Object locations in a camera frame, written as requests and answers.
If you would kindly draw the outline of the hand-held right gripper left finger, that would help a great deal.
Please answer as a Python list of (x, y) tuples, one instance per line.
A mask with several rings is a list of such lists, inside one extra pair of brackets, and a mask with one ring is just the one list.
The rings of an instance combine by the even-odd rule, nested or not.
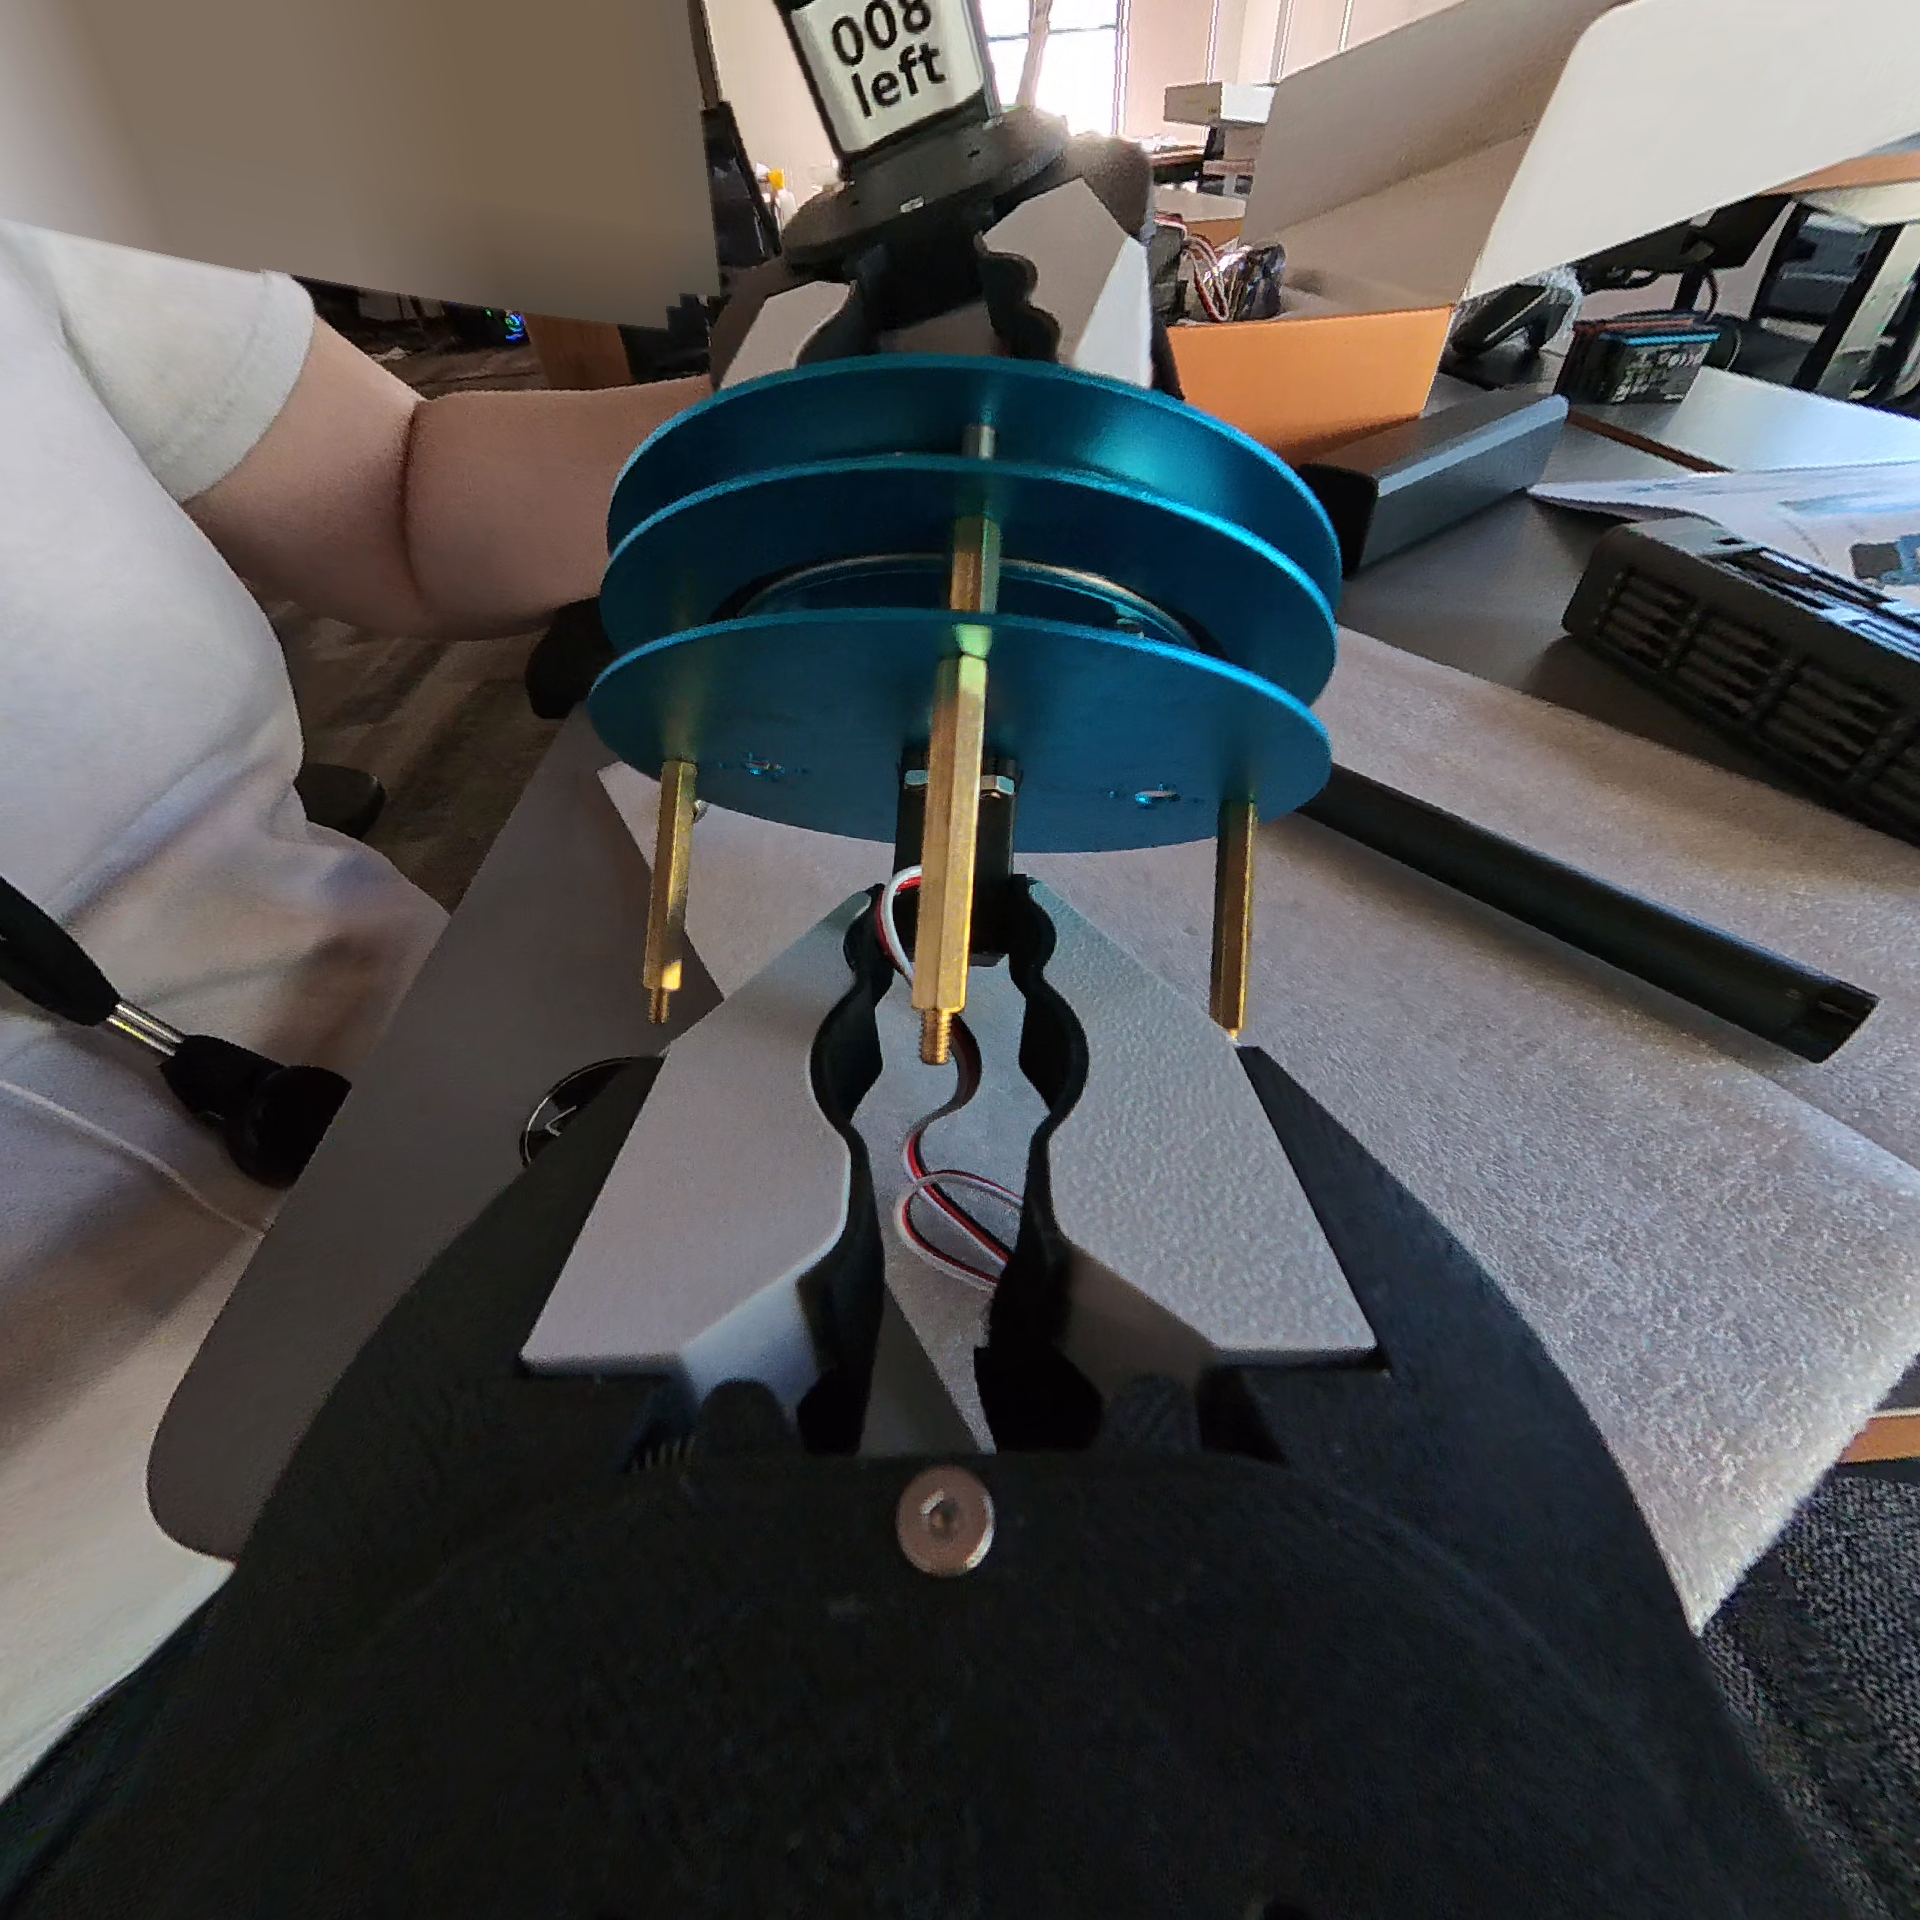
[(854, 893), (663, 1055), (520, 1363), (765, 1385), (812, 1452), (850, 1454), (881, 1313), (854, 1116), (881, 1069), (889, 961)]

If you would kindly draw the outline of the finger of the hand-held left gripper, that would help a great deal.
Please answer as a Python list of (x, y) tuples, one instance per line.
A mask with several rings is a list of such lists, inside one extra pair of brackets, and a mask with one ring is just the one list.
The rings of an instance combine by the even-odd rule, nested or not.
[(1008, 355), (1152, 389), (1145, 244), (1088, 180), (1058, 182), (1008, 210), (975, 237), (975, 270)]
[(880, 349), (856, 281), (757, 267), (714, 322), (714, 389)]

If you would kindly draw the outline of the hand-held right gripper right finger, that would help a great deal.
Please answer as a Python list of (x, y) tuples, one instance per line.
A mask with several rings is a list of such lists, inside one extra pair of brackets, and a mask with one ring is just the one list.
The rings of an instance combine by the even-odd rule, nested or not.
[(1080, 1450), (1124, 1385), (1376, 1357), (1233, 1043), (1036, 879), (999, 891), (1039, 1095), (975, 1350), (997, 1450)]

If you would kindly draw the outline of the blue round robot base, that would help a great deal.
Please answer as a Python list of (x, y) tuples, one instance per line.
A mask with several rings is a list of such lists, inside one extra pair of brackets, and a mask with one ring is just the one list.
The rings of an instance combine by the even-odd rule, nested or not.
[(1008, 761), (1012, 850), (1241, 836), (1327, 781), (1312, 702), (1342, 554), (1238, 430), (1108, 378), (873, 355), (757, 375), (630, 457), (588, 697), (658, 777), (641, 983), (681, 988), (689, 806), (877, 842), (928, 753), (922, 901), (950, 949)]

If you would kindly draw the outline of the person's left forearm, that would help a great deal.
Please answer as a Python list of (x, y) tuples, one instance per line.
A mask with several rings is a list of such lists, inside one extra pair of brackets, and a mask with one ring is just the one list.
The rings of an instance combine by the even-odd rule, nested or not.
[(620, 473), (701, 378), (425, 399), (318, 322), (252, 452), (185, 502), (238, 575), (373, 634), (527, 634), (597, 595)]

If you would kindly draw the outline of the round black desk grommet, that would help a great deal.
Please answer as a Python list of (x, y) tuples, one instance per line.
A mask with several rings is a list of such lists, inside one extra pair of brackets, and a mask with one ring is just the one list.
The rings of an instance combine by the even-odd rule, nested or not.
[(533, 1165), (545, 1147), (565, 1135), (569, 1124), (593, 1103), (614, 1081), (636, 1073), (639, 1090), (647, 1093), (661, 1069), (658, 1055), (626, 1055), (590, 1062), (566, 1073), (554, 1081), (535, 1103), (533, 1114), (519, 1129), (519, 1164)]

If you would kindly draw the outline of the grey office desk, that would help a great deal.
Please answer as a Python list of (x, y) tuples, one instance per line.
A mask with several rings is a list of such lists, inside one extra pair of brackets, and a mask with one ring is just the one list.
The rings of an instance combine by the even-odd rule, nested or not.
[(1702, 369), (1679, 399), (1572, 399), (1572, 425), (1698, 473), (1916, 465), (1917, 421)]

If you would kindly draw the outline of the orange cardboard box white lid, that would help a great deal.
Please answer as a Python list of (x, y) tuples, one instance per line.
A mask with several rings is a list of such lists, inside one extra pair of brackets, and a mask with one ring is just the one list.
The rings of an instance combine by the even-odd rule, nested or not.
[(1453, 309), (1917, 125), (1912, 3), (1469, 3), (1285, 78), (1238, 236), (1273, 319), (1168, 332), (1290, 461), (1423, 409)]

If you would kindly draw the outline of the grey rectangular tube sleeve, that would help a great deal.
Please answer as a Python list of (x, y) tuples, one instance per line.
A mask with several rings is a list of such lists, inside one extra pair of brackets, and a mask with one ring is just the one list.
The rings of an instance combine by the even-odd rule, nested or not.
[(1327, 511), (1352, 579), (1532, 490), (1565, 421), (1560, 396), (1479, 394), (1327, 447), (1295, 473)]

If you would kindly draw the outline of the black pen-shaped screwdriver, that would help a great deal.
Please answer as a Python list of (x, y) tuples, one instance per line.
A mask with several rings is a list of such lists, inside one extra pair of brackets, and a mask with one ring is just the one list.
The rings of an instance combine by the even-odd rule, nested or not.
[(1337, 765), (1303, 817), (1709, 1018), (1829, 1061), (1878, 1009), (1844, 978)]

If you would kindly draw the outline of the small black box blue label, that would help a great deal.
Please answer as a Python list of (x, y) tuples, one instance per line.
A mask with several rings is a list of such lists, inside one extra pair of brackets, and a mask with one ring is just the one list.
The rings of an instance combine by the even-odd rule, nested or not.
[(1554, 390), (1581, 407), (1673, 402), (1702, 369), (1727, 369), (1737, 347), (1734, 322), (1689, 309), (1578, 319)]

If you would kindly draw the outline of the black screwdriver bit case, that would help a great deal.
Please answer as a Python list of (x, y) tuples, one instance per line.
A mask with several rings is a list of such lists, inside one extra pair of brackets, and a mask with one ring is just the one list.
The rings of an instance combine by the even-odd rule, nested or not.
[(1917, 843), (1917, 612), (1702, 519), (1598, 539), (1565, 631), (1820, 805)]

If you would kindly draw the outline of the open instruction booklet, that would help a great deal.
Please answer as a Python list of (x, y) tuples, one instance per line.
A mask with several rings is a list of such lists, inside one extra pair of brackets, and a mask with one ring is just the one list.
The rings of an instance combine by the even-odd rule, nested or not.
[(1917, 461), (1535, 484), (1528, 494), (1621, 521), (1713, 521), (1917, 605)]

